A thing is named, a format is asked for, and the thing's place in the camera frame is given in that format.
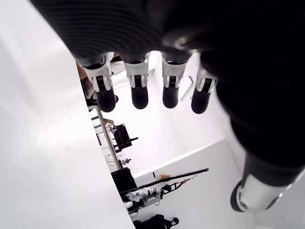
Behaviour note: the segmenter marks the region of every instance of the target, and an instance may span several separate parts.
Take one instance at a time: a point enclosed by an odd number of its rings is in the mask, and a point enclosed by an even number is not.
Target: robotic arm
[[[99,107],[115,107],[109,52],[125,62],[132,101],[148,103],[147,54],[163,54],[163,103],[177,105],[191,52],[201,53],[192,110],[218,98],[246,151],[237,211],[271,207],[305,166],[297,127],[304,78],[304,6],[244,0],[31,0],[86,71]]]

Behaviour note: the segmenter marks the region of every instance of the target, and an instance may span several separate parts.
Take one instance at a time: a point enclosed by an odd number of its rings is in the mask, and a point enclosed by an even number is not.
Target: black bag
[[[140,222],[139,220],[133,222],[136,229],[169,229],[178,223],[178,218],[173,218],[172,221],[169,221],[164,219],[164,215],[155,215],[145,222]]]

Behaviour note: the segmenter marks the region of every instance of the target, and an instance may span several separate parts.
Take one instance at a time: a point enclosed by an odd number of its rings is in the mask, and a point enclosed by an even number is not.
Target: white wall
[[[178,190],[165,195],[159,206],[151,205],[146,209],[140,209],[139,216],[135,219],[144,221],[155,214],[163,214],[168,219],[179,218],[180,223],[174,227],[175,229],[252,228],[254,219],[251,213],[238,213],[231,209],[231,192],[240,180],[240,176],[225,140],[154,172],[157,178],[160,178],[161,174],[180,174],[207,167],[210,171],[191,179]],[[135,179],[137,185],[154,180],[152,173]]]
[[[115,86],[114,93],[119,101],[112,112],[103,113],[103,116],[113,120],[116,125],[125,123],[129,137],[139,138],[121,152],[123,158],[132,159],[128,164],[132,174],[186,152],[151,75],[148,77],[149,102],[143,110],[133,106],[128,82],[123,83],[122,87]],[[96,116],[96,111],[92,111],[91,116]]]
[[[0,228],[134,228],[75,60],[26,0],[0,2],[0,59]]]
[[[207,110],[203,114],[195,114],[191,109],[191,98],[195,87],[197,70],[199,65],[199,54],[193,54],[185,68],[184,77],[191,76],[194,84],[173,109],[167,109],[177,134],[186,152],[208,146],[223,138],[226,138],[233,154],[233,158],[239,174],[244,167],[244,150],[235,139],[229,118],[219,104],[216,91],[212,92]],[[161,55],[156,64],[154,73],[160,93],[163,91],[162,62]]]

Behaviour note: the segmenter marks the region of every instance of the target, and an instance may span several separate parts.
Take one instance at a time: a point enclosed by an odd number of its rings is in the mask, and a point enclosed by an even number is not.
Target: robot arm
[[[243,178],[231,197],[234,210],[269,208],[302,174],[302,140],[294,130],[303,119],[296,109],[302,103],[292,101],[303,91],[294,81],[304,76],[303,6],[243,0],[200,6],[195,0],[31,2],[85,69],[106,112],[115,107],[109,52],[125,62],[139,109],[148,103],[147,53],[163,53],[163,103],[169,108],[177,105],[190,53],[201,53],[192,109],[204,112],[217,84],[246,151]]]

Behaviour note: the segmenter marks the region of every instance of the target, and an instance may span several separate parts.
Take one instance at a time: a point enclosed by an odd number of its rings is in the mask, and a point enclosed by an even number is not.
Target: black fingertip
[[[114,95],[113,87],[109,91],[100,90],[97,92],[97,104],[104,112],[113,111],[115,108],[116,98]]]
[[[233,189],[231,198],[230,198],[230,203],[231,203],[231,208],[234,211],[243,212],[237,204],[237,190],[238,190],[238,187],[240,186],[240,184],[241,184],[241,181],[238,182],[237,185],[235,186],[235,188]]]
[[[144,109],[148,104],[147,87],[132,88],[132,103],[137,109]]]
[[[167,108],[174,108],[178,104],[179,88],[163,87],[163,104]]]
[[[205,112],[208,107],[210,100],[210,93],[207,92],[199,92],[197,89],[194,89],[193,98],[192,98],[192,110],[196,114],[202,114]]]

